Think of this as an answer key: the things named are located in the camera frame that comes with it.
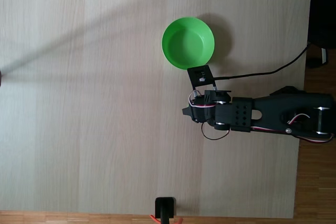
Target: black mount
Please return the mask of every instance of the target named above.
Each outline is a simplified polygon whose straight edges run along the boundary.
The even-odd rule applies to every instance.
[[[155,217],[161,219],[161,224],[169,224],[169,218],[174,218],[175,199],[159,197],[155,200]]]

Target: light wood surface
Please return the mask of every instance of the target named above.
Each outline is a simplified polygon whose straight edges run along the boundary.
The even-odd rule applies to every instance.
[[[316,57],[321,49],[310,47],[307,57]],[[336,98],[336,50],[329,50],[329,63],[319,69],[307,69],[304,88],[308,92],[332,93]],[[293,219],[256,219],[224,217],[183,217],[183,223],[225,224],[332,224],[336,221],[336,141],[315,145],[300,142],[295,211]],[[0,223],[154,223],[144,215],[103,215],[72,212],[0,211]]]
[[[305,47],[309,1],[0,0],[0,209],[150,214],[173,196],[178,215],[291,218],[298,141],[203,139],[160,42],[196,16],[216,38],[215,76],[272,70]],[[303,75],[302,58],[218,87],[259,97]]]

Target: black object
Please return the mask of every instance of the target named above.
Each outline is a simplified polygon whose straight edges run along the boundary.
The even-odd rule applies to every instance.
[[[161,224],[169,224],[169,218],[174,218],[175,199],[159,197],[155,199],[155,217],[161,219]]]
[[[208,82],[214,82],[207,74]],[[214,105],[209,108],[198,108],[189,105],[182,110],[196,123],[207,122],[217,130],[233,131],[262,131],[276,134],[290,134],[293,136],[316,137],[329,139],[336,134],[334,119],[336,118],[336,104],[331,95],[306,93],[294,87],[287,86],[268,97],[231,98],[229,91],[206,90],[204,95],[195,98],[197,104]],[[257,120],[251,118],[252,110],[258,110],[262,117]],[[300,123],[288,124],[297,114],[310,115]]]
[[[335,0],[311,0],[308,41],[320,48],[336,48],[335,17]]]

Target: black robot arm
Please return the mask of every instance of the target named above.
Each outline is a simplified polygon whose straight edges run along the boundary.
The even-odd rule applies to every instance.
[[[336,134],[333,123],[336,106],[331,95],[285,87],[268,97],[235,97],[231,101],[230,91],[217,90],[209,66],[190,68],[188,74],[195,99],[189,98],[189,106],[182,111],[196,123],[207,122],[217,130],[261,131],[322,141],[330,140]],[[214,90],[199,95],[196,87],[208,84],[212,84]],[[252,110],[260,111],[261,118],[253,120]]]

